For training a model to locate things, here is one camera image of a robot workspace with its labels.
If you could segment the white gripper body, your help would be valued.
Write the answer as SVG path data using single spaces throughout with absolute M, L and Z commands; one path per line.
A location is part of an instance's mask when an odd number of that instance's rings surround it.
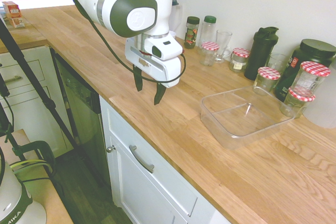
M 167 60 L 161 60 L 156 56 L 147 56 L 136 48 L 134 38 L 126 40 L 125 56 L 135 67 L 156 81 L 173 80 L 181 73 L 181 61 L 178 56 Z

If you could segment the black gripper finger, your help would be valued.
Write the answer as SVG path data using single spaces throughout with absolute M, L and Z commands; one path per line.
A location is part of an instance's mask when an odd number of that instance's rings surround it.
M 154 105 L 157 105 L 160 103 L 165 92 L 166 92 L 166 87 L 161 83 L 157 83 L 156 84 L 156 94 L 154 96 Z
M 135 65 L 133 65 L 132 67 L 136 89 L 137 91 L 141 91 L 143 89 L 142 70 Z

